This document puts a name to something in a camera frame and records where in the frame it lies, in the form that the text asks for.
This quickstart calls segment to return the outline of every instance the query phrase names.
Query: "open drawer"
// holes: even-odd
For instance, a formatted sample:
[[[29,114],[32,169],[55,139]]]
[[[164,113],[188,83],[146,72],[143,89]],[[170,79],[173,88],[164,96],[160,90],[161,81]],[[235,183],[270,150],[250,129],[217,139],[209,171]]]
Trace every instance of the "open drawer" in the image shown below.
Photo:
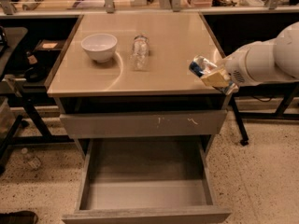
[[[70,138],[217,134],[226,110],[72,114],[60,116]]]
[[[64,223],[217,223],[205,154],[192,139],[92,140],[75,214]]]

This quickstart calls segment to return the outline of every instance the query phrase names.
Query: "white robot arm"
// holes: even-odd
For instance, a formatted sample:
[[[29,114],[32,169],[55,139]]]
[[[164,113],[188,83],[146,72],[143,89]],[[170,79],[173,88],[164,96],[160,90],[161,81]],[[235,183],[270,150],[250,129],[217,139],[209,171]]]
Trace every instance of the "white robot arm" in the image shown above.
[[[277,38],[241,47],[221,63],[238,86],[299,81],[299,22]]]

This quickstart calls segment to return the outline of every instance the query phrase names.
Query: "terrazzo floor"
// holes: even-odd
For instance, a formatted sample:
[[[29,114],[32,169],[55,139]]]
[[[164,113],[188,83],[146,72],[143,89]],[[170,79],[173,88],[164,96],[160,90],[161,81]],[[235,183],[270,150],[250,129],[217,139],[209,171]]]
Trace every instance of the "terrazzo floor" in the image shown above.
[[[64,133],[57,118],[44,118],[52,133]],[[218,205],[232,214],[227,224],[299,223],[298,121],[245,120],[249,145],[242,147],[229,111],[207,156]],[[24,133],[36,133],[30,125]],[[43,166],[31,171],[21,147],[12,149],[0,176],[0,211],[31,210],[38,224],[62,224],[74,212],[83,159],[74,144],[34,147]]]

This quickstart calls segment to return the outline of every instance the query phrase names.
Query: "floor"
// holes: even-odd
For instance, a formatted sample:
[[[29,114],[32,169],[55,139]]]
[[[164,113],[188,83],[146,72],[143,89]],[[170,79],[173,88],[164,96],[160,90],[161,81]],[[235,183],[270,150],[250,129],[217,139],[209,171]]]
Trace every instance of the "floor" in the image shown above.
[[[298,101],[294,112],[299,112]],[[57,118],[44,118],[53,133],[64,133]],[[214,139],[207,164],[218,204],[231,209],[227,224],[299,223],[298,121],[245,120],[249,145],[242,147],[229,111]],[[19,135],[36,133],[33,125]],[[38,224],[62,224],[78,196],[83,160],[74,144],[34,147],[43,166],[31,171],[21,147],[12,150],[0,176],[0,210],[32,210]]]

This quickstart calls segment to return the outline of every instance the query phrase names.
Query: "bottle label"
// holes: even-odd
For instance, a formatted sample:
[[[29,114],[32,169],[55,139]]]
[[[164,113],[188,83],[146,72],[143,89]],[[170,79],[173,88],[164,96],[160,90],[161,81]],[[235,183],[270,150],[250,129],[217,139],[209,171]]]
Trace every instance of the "bottle label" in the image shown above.
[[[27,58],[28,58],[29,64],[37,63],[37,59],[34,55],[28,56]]]
[[[28,164],[32,169],[36,170],[41,166],[41,161],[38,157],[34,157],[30,161],[28,161]]]

